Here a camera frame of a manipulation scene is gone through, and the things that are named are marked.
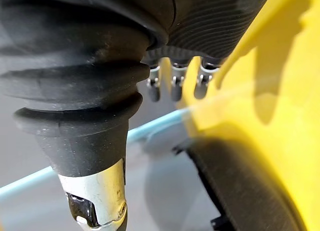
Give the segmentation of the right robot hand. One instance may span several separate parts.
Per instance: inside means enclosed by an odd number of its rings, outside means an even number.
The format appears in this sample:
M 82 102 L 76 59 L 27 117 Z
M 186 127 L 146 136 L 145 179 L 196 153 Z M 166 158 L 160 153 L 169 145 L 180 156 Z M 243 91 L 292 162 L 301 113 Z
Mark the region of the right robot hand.
M 163 57 L 234 50 L 267 0 L 0 0 L 3 94 L 35 135 L 86 231 L 127 227 L 125 159 L 137 83 Z

